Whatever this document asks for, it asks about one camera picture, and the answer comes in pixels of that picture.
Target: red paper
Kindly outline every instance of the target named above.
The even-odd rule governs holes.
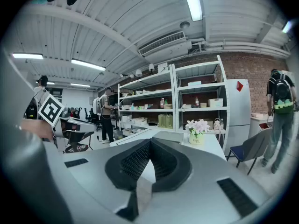
[[[238,81],[238,83],[237,83],[237,90],[239,91],[239,92],[241,92],[241,89],[243,88],[243,85]]]

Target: blue chair seat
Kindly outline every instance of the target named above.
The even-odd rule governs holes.
[[[231,147],[230,150],[233,152],[233,154],[236,156],[236,158],[240,161],[244,159],[244,153],[243,153],[243,146],[234,146]]]

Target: gray chair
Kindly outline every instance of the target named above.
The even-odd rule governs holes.
[[[242,145],[231,147],[227,160],[230,157],[236,157],[238,160],[238,164],[236,167],[239,167],[240,162],[245,162],[254,159],[253,164],[249,169],[249,172],[247,173],[248,175],[251,172],[256,162],[256,159],[264,154],[266,147],[268,146],[271,133],[272,133],[272,128],[263,129],[255,136],[244,141]]]

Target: refrigerator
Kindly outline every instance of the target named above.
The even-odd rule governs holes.
[[[243,85],[241,91],[237,88],[238,82]],[[230,147],[242,145],[248,139],[251,117],[251,100],[250,90],[247,79],[231,79],[227,80],[230,118],[228,141],[224,150],[224,154],[228,155]]]

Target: fluorescent light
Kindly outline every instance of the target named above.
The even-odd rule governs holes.
[[[13,53],[14,58],[25,58],[25,59],[41,59],[43,60],[43,56],[40,54],[26,54],[26,53]]]
[[[37,81],[36,81],[36,83],[38,83]],[[54,82],[47,82],[47,84],[55,84]]]
[[[199,21],[202,19],[202,11],[199,0],[187,0],[191,12],[192,21]]]
[[[90,63],[87,63],[87,62],[82,62],[82,61],[75,60],[75,59],[72,59],[71,62],[73,64],[76,64],[76,65],[83,65],[83,66],[93,68],[93,69],[97,69],[97,70],[102,70],[102,71],[106,70],[106,68],[104,68],[104,67],[93,65],[93,64],[90,64]]]
[[[90,85],[86,85],[86,84],[74,84],[74,83],[71,83],[71,85],[75,85],[75,86],[84,86],[84,87],[90,87]]]
[[[291,29],[291,27],[292,27],[292,23],[290,21],[288,21],[285,24],[284,28],[282,29],[282,32],[287,33]]]

